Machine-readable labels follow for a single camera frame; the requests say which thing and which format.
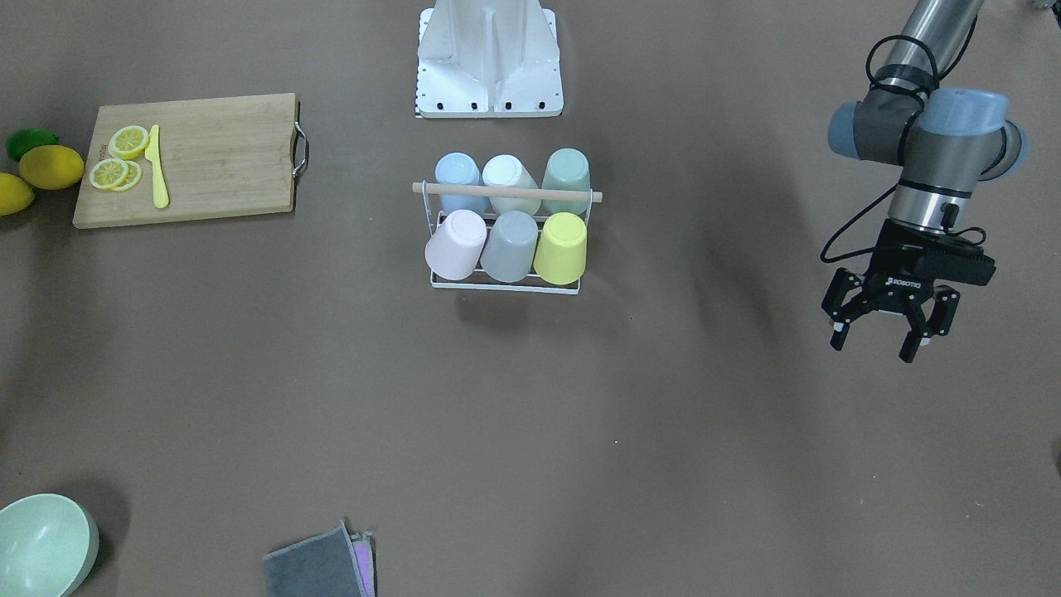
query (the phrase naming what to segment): gray tabletop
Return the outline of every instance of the gray tabletop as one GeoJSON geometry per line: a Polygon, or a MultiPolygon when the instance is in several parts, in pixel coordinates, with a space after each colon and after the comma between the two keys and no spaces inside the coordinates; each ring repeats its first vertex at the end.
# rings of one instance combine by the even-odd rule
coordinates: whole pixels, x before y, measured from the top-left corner
{"type": "Polygon", "coordinates": [[[914,4],[556,0],[562,116],[428,121],[422,1],[6,0],[0,131],[84,154],[100,105],[294,91],[313,155],[289,214],[76,230],[69,189],[0,220],[0,506],[95,515],[83,597],[263,595],[340,520],[384,596],[1057,595],[1046,14],[988,0],[947,80],[1033,147],[976,190],[998,271],[953,334],[905,365],[875,315],[836,353],[819,310],[822,242],[899,175],[825,129],[914,4]],[[561,146],[605,192],[581,293],[432,288],[408,183],[561,146]]]}

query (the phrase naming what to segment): gray cup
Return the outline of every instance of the gray cup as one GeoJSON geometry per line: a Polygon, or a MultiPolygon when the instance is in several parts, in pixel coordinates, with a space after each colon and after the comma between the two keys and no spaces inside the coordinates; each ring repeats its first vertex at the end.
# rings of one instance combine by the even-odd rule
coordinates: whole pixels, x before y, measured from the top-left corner
{"type": "Polygon", "coordinates": [[[538,223],[523,211],[506,211],[493,223],[480,263],[498,281],[519,281],[530,273],[538,223]]]}

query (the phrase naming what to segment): wooden rod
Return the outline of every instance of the wooden rod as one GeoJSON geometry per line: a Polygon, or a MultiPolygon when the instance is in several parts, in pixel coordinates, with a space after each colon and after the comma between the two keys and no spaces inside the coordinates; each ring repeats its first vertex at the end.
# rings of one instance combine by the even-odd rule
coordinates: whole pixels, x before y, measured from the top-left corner
{"type": "Polygon", "coordinates": [[[556,191],[547,189],[518,189],[515,187],[482,187],[473,185],[439,185],[437,182],[413,182],[413,192],[422,194],[468,194],[472,196],[510,196],[512,198],[540,198],[542,200],[592,200],[603,203],[601,191],[556,191]]]}

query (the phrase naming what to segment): yellow plastic knife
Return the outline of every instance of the yellow plastic knife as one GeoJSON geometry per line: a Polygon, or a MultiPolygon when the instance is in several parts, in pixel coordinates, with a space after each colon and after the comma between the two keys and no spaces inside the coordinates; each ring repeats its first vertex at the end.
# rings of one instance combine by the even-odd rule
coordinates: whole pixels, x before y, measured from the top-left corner
{"type": "Polygon", "coordinates": [[[144,157],[151,162],[152,198],[155,207],[163,209],[170,205],[170,191],[166,190],[166,178],[162,177],[162,158],[158,155],[158,124],[151,125],[147,134],[147,148],[144,157]]]}

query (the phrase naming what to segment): lemon slice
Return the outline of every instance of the lemon slice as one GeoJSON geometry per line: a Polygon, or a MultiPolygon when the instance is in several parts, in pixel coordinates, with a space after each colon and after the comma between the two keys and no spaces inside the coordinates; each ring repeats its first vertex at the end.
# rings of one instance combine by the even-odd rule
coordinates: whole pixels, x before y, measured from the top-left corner
{"type": "Polygon", "coordinates": [[[88,179],[93,187],[107,190],[125,181],[128,173],[129,164],[127,161],[117,157],[108,157],[92,166],[92,171],[88,173],[88,179]]]}
{"type": "Polygon", "coordinates": [[[140,181],[140,178],[143,177],[143,168],[140,168],[139,163],[126,160],[125,164],[129,166],[129,173],[125,175],[125,179],[120,185],[110,190],[116,192],[127,191],[135,187],[140,181]]]}
{"type": "Polygon", "coordinates": [[[122,159],[135,159],[143,153],[143,147],[147,146],[147,129],[143,126],[123,126],[118,129],[110,142],[107,143],[107,151],[115,157],[122,159]]]}

